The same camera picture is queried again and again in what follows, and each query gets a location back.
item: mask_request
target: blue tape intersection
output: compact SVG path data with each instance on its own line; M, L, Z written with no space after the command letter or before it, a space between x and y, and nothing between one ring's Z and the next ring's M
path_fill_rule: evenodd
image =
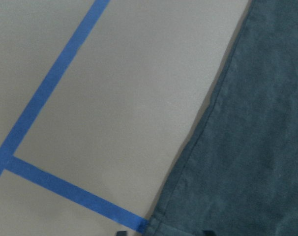
M93 3L15 125L10 130L0 147L0 176L3 170L7 169L54 193L106 216L113 221L143 233L148 223L146 219L13 156L109 1L110 0L96 0Z

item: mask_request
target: floor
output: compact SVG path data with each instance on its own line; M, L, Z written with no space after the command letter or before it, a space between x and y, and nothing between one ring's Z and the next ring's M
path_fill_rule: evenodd
M0 147L93 0L0 0ZM111 0L14 156L149 219L248 0ZM0 236L139 233L4 170Z

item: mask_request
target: blue tape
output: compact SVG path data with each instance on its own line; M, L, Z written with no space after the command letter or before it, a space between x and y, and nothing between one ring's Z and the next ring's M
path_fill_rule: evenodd
M143 233L148 224L146 219L61 178L40 170L15 156L11 156L6 169L139 233Z
M0 147L0 175L110 0L96 0Z

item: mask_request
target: teal fabric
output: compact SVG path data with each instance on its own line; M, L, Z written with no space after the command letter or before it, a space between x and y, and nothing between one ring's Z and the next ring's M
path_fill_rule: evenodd
M211 231L298 236L298 0L252 1L144 235Z

